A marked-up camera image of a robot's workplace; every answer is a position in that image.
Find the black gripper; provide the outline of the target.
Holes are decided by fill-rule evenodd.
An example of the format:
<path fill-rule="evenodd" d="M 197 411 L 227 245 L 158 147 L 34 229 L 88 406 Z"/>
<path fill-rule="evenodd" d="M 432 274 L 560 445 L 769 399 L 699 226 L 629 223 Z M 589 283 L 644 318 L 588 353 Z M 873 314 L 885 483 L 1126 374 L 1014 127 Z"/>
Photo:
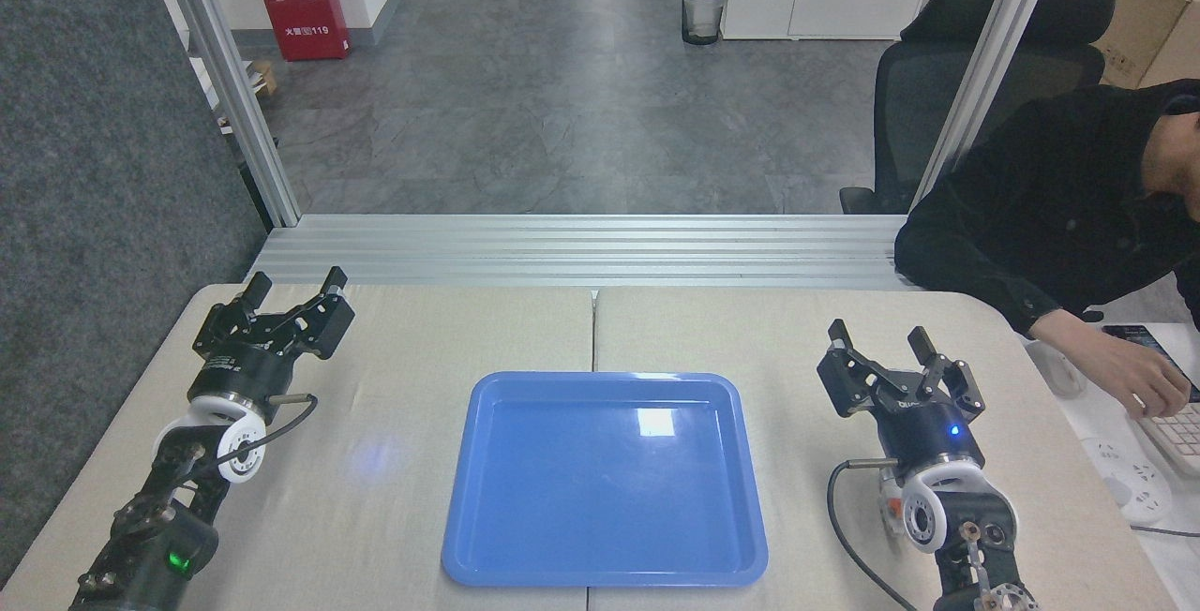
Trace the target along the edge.
<path fill-rule="evenodd" d="M 308 301 L 278 315 L 259 315 L 274 287 L 265 272 L 253 275 L 247 287 L 228 304 L 210 309 L 193 351 L 206 357 L 187 393 L 190 401 L 202 395 L 244 403 L 258 415 L 276 415 L 278 406 L 268 400 L 288 393 L 294 359 L 304 353 L 328 360 L 346 336 L 354 309 L 343 295 L 346 272 L 334 266 Z M 250 345 L 258 348 L 220 348 Z"/>
<path fill-rule="evenodd" d="M 896 460 L 896 475 L 952 460 L 985 465 L 968 423 L 986 406 L 968 364 L 935 351 L 925 329 L 914 327 L 907 341 L 922 375 L 914 389 L 918 402 L 906 402 L 899 372 L 854 351 L 841 318 L 832 321 L 828 335 L 830 346 L 816 367 L 826 393 L 842 418 L 876 408 L 878 439 L 884 455 Z"/>

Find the person's hand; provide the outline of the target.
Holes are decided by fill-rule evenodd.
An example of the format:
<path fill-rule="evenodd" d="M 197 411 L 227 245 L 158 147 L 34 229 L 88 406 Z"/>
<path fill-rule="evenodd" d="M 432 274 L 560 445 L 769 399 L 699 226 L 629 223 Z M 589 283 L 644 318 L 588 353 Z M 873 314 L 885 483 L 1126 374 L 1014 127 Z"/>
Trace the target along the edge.
<path fill-rule="evenodd" d="M 1157 351 L 1127 339 L 1085 330 L 1069 359 L 1133 419 L 1172 417 L 1189 402 L 1184 375 Z"/>

